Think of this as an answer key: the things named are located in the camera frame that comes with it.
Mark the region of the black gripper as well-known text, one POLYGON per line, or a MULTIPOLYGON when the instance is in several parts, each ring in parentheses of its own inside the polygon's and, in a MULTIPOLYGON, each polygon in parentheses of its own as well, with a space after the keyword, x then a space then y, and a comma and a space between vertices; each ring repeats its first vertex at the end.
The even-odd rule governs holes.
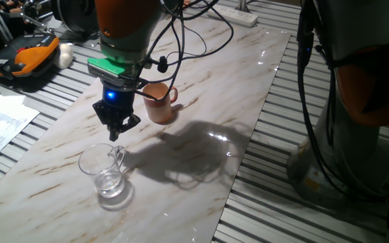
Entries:
POLYGON ((103 85, 102 100, 94 103, 93 109, 101 123, 107 126, 110 140, 117 140, 120 134, 140 123, 140 118, 133 114, 133 102, 134 93, 132 91, 121 91, 108 83, 103 85), (111 115, 116 113, 127 117, 117 122, 114 131, 111 115))

